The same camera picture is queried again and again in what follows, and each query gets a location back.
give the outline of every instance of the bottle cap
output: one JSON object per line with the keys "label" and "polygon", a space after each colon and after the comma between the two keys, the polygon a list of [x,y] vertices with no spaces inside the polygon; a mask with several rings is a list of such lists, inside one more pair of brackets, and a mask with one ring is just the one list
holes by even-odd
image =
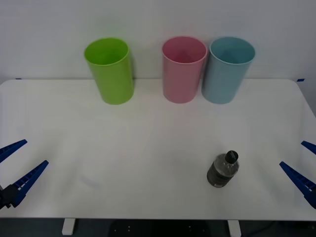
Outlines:
{"label": "bottle cap", "polygon": [[229,164],[234,164],[238,160],[238,154],[235,151],[229,151],[225,155],[225,161]]}

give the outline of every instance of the blue cup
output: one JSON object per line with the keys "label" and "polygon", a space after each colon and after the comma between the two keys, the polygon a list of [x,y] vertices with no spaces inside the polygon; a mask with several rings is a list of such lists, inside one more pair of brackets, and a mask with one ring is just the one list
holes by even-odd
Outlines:
{"label": "blue cup", "polygon": [[222,37],[210,44],[209,51],[202,94],[212,103],[229,103],[255,57],[255,49],[243,39]]}

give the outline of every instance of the green cup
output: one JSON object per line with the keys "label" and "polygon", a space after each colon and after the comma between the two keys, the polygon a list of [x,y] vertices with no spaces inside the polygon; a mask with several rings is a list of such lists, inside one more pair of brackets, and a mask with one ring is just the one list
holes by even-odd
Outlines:
{"label": "green cup", "polygon": [[122,104],[133,96],[134,83],[126,42],[118,38],[98,39],[85,49],[84,57],[105,102]]}

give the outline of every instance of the water bottle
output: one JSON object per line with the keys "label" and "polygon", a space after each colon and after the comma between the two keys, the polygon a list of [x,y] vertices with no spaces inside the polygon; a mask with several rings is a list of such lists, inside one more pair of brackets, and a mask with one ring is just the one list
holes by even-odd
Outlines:
{"label": "water bottle", "polygon": [[238,154],[235,151],[218,155],[207,172],[209,183],[217,188],[225,186],[239,169],[237,160]]}

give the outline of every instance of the plastic cup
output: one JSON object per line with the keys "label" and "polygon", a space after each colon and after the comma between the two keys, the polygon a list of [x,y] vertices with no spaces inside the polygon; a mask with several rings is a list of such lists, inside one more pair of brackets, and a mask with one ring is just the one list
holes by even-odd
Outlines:
{"label": "plastic cup", "polygon": [[163,44],[162,53],[164,96],[174,103],[193,100],[207,56],[205,44],[193,37],[178,36]]}
{"label": "plastic cup", "polygon": [[229,103],[255,57],[255,49],[243,39],[222,37],[214,40],[209,50],[202,94],[212,103]]}
{"label": "plastic cup", "polygon": [[122,104],[134,93],[129,49],[121,39],[103,38],[92,42],[84,57],[99,88],[109,104]]}

